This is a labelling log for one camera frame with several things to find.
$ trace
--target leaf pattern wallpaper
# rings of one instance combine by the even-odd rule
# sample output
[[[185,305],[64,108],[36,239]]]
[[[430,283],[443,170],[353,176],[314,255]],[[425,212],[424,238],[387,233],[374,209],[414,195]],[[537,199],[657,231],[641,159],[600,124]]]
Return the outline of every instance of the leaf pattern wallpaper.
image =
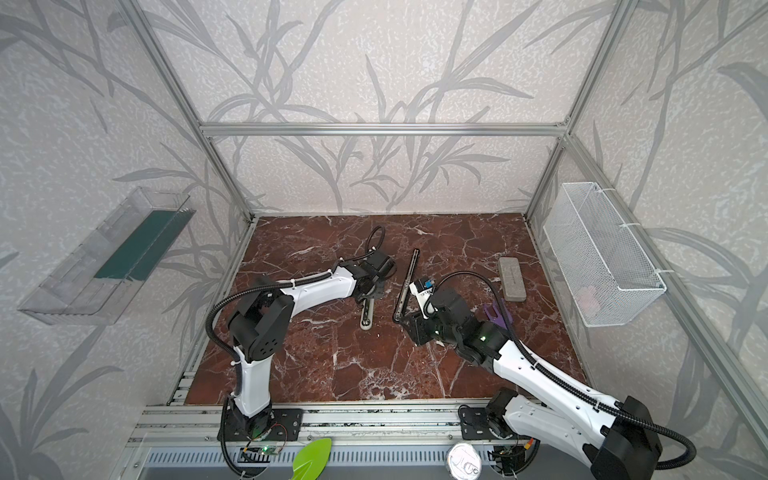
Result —
[[[165,403],[247,224],[112,2],[0,5],[0,477],[106,478]],[[113,326],[16,310],[136,187],[197,212]]]
[[[768,393],[768,3],[648,6],[634,12],[576,134]],[[655,399],[654,419],[691,435],[698,459],[669,478],[768,478],[664,301],[625,327],[583,326],[541,231],[559,183],[583,180],[566,156],[533,225],[595,386]]]
[[[142,0],[203,121],[559,122],[614,2]],[[116,18],[112,28],[119,28]],[[546,137],[221,137],[259,211],[527,206]]]

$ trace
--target gray metal panel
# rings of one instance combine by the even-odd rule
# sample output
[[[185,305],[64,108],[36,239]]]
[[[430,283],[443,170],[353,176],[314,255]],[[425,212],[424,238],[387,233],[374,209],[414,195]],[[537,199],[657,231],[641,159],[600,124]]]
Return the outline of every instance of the gray metal panel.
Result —
[[[624,34],[624,30],[626,30],[627,25],[629,25],[632,12],[634,12],[635,7],[637,7],[638,1],[639,0],[618,0],[616,2],[614,11],[611,14],[611,20],[608,22],[608,26],[605,29],[598,50],[594,54],[594,59],[587,70],[587,74],[584,76],[584,81],[581,82],[573,107],[571,107],[571,111],[568,112],[568,116],[565,118],[565,133],[570,134],[574,130],[581,114],[584,113],[589,98],[592,96],[594,89],[598,86],[598,82],[603,76],[605,68],[611,60],[611,56],[613,56],[614,51],[616,51],[616,47],[621,40],[621,36]],[[544,193],[544,189],[552,178],[552,175],[554,175],[555,171],[558,169],[559,162],[560,152],[555,150],[549,158],[549,163],[545,168],[545,172],[541,176],[541,180],[539,181],[536,190],[534,190],[534,195],[533,198],[531,198],[531,202],[528,204],[528,209],[525,211],[525,216],[527,218],[530,218],[534,210],[536,210],[538,202],[541,200],[541,195]]]
[[[227,169],[226,165],[222,161],[218,152],[214,146],[203,136],[200,132],[200,120],[195,113],[192,101],[190,100],[184,88],[181,85],[181,81],[176,76],[173,67],[165,56],[163,48],[160,46],[160,42],[155,37],[154,30],[149,25],[149,20],[144,16],[144,12],[141,10],[141,6],[138,4],[138,0],[116,0],[121,8],[121,12],[125,17],[127,24],[134,30],[136,37],[147,53],[147,56],[152,61],[157,74],[160,75],[161,80],[165,84],[166,88],[170,92],[171,97],[176,101],[179,110],[181,111],[184,120],[187,121],[192,135],[195,136],[197,142],[200,144],[200,148],[208,156],[208,160],[214,167],[214,171],[219,175],[224,182],[224,186],[234,199],[237,206],[243,211],[248,220],[253,216],[250,212],[250,208],[243,197],[243,194],[237,188],[232,174]]]
[[[578,165],[584,176],[604,189],[613,188],[611,182],[595,163],[594,158],[581,141],[571,135],[563,137],[563,145]],[[639,223],[616,190],[606,190],[605,194],[627,223]],[[672,270],[672,266],[656,247],[645,229],[632,226],[637,241],[656,268]],[[699,307],[683,281],[675,273],[662,273],[667,283],[664,299],[674,313],[677,321],[701,354],[707,367],[723,387],[733,407],[741,414],[747,427],[755,436],[758,444],[768,455],[768,401],[758,389],[752,377],[746,373],[741,362],[728,347],[723,337],[715,330],[712,322]]]
[[[207,137],[226,136],[323,136],[323,135],[430,135],[467,137],[559,137],[562,124],[202,124]]]

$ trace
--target red marble tabletop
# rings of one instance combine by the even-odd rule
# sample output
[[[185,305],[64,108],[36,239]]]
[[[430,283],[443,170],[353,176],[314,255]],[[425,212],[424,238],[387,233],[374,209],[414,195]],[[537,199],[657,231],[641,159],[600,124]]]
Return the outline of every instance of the red marble tabletop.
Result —
[[[376,301],[373,328],[359,327],[360,309],[352,299],[336,300],[293,318],[283,348],[275,354],[270,378],[274,402],[327,402],[361,399],[439,399],[492,396],[509,382],[469,365],[430,342],[414,346],[392,322],[392,310],[414,248],[421,250],[416,276],[440,280],[456,270],[474,270],[498,282],[499,257],[517,257],[528,294],[507,302],[515,332],[525,344],[577,380],[584,381],[554,304],[544,271],[519,214],[375,215],[339,217],[262,217],[240,265],[232,291],[247,288],[256,275],[285,280],[326,270],[338,257],[362,252],[375,225],[386,228],[382,248],[395,257],[398,271]],[[460,276],[449,284],[479,319],[490,290]],[[411,309],[416,308],[410,300]],[[216,330],[234,304],[224,309]],[[188,405],[221,404],[234,383],[231,358],[209,343],[190,391]]]

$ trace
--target whetstone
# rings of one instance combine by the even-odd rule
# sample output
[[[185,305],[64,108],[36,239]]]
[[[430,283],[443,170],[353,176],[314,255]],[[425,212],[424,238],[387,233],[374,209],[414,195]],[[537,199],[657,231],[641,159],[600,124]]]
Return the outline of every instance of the whetstone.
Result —
[[[498,259],[498,275],[502,279],[504,300],[508,302],[525,301],[525,285],[523,274],[520,272],[520,262],[514,257],[501,257]]]

